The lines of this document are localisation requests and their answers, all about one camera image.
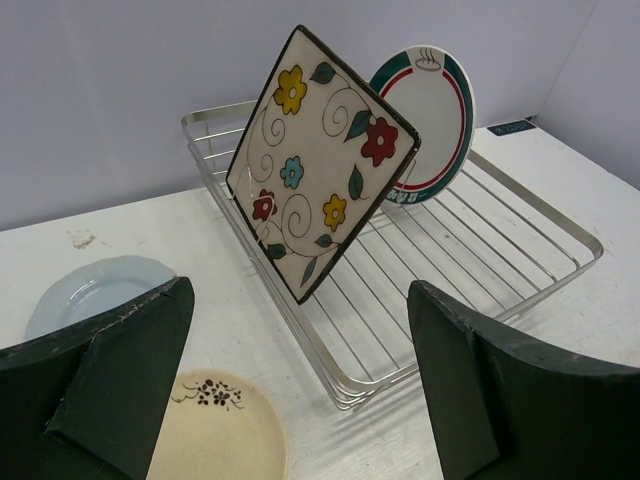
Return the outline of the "square floral plate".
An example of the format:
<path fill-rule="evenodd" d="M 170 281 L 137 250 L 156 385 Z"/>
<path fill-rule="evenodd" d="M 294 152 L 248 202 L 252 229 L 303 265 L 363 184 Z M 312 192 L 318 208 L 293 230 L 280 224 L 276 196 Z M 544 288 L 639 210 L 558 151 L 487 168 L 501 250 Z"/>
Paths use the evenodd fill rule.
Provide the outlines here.
<path fill-rule="evenodd" d="M 302 304 L 421 146 L 415 127 L 304 25 L 289 35 L 226 174 L 244 224 Z"/>

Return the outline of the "light blue scalloped plate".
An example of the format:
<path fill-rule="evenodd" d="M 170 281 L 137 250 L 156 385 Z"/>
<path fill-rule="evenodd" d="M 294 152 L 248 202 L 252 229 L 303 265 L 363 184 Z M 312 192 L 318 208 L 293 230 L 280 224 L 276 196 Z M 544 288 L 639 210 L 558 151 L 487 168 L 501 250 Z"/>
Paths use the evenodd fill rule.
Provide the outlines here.
<path fill-rule="evenodd" d="M 158 260 L 124 255 L 99 260 L 52 284 L 36 304 L 25 330 L 32 340 L 104 313 L 176 276 Z"/>

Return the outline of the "dark label sticker right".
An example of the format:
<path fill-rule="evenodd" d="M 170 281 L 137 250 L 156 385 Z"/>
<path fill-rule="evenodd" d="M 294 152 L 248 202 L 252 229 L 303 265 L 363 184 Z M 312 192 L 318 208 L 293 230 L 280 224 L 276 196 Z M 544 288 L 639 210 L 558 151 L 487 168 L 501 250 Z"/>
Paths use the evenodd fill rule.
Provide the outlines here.
<path fill-rule="evenodd" d="M 488 131 L 490 131 L 492 134 L 498 137 L 516 134 L 516 133 L 520 133 L 520 132 L 524 132 L 532 129 L 536 129 L 536 125 L 533 124 L 527 118 L 511 121 L 507 123 L 492 125 L 487 128 Z"/>

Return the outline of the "cream plate with flowers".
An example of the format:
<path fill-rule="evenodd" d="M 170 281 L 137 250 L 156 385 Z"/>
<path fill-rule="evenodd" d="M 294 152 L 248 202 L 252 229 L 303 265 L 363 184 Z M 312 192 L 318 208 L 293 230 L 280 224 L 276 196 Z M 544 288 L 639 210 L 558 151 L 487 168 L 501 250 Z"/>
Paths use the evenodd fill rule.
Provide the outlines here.
<path fill-rule="evenodd" d="M 176 376 L 149 479 L 285 479 L 287 475 L 284 429 L 261 390 L 221 370 Z"/>

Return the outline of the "white plate teal rim back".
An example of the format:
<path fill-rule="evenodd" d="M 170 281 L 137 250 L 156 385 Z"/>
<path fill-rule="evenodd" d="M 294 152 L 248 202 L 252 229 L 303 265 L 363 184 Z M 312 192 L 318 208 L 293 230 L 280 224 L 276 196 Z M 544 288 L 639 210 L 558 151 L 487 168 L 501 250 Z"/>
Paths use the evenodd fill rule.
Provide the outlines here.
<path fill-rule="evenodd" d="M 421 147 L 386 200 L 412 205 L 437 196 L 461 171 L 475 132 L 470 78 L 449 52 L 432 45 L 401 50 L 369 85 L 413 125 Z"/>

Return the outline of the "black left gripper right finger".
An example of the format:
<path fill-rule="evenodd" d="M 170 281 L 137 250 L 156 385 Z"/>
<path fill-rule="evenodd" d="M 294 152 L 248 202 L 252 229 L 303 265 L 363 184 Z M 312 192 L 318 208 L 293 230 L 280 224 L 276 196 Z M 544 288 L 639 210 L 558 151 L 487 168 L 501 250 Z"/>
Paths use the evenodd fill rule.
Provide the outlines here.
<path fill-rule="evenodd" d="M 407 298 L 447 479 L 635 479 L 639 371 L 551 345 L 432 284 Z"/>

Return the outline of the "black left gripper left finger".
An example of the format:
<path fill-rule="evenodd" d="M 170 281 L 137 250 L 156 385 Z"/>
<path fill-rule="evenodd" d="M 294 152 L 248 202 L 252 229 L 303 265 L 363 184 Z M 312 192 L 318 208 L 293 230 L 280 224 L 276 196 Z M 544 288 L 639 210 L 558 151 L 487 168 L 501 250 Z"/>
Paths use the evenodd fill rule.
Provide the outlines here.
<path fill-rule="evenodd" d="M 2 478 L 145 478 L 194 305 L 177 277 L 2 349 Z"/>

